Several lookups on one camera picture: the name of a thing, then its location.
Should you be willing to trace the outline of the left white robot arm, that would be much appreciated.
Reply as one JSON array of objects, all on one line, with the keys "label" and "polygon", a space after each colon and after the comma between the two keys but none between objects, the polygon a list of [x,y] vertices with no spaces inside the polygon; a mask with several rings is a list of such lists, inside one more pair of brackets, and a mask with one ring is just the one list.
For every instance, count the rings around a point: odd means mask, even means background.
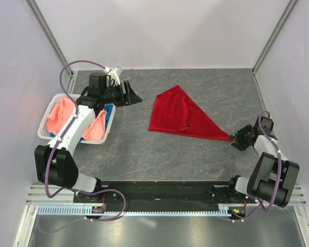
[{"label": "left white robot arm", "polygon": [[116,72],[90,74],[89,85],[73,102],[74,109],[67,123],[47,145],[39,145],[35,149],[37,178],[45,185],[49,198],[53,195],[48,187],[55,185],[60,190],[69,189],[83,194],[91,202],[101,200],[101,181],[79,171],[73,159],[75,148],[105,105],[124,107],[141,102],[129,81],[120,81]]}]

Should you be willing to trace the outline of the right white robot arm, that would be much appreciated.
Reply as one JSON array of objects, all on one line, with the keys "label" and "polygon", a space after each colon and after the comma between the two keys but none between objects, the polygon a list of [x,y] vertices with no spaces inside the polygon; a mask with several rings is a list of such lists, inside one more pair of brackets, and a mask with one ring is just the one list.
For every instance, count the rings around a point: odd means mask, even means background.
[{"label": "right white robot arm", "polygon": [[282,153],[272,134],[273,127],[271,118],[261,116],[254,125],[246,125],[230,135],[234,148],[245,151],[253,147],[259,155],[249,178],[236,175],[230,179],[225,191],[230,202],[238,202],[246,195],[266,201],[269,206],[285,207],[289,203],[300,166]]}]

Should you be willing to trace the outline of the copper spoon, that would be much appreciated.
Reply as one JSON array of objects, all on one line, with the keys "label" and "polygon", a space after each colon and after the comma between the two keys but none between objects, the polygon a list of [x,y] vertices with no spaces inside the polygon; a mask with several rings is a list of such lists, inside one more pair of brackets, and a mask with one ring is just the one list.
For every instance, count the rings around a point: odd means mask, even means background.
[{"label": "copper spoon", "polygon": [[183,130],[184,133],[187,133],[187,132],[189,132],[191,130],[191,125],[185,124],[184,126],[185,126],[185,128]]}]

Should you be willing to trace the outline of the red cloth napkin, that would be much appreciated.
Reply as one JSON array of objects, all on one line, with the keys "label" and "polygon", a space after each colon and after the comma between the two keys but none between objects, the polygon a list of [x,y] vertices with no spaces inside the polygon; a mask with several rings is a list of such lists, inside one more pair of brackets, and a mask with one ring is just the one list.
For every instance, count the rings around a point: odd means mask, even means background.
[{"label": "red cloth napkin", "polygon": [[[184,133],[185,124],[191,130]],[[179,86],[156,96],[149,131],[195,138],[231,141],[224,132]]]}]

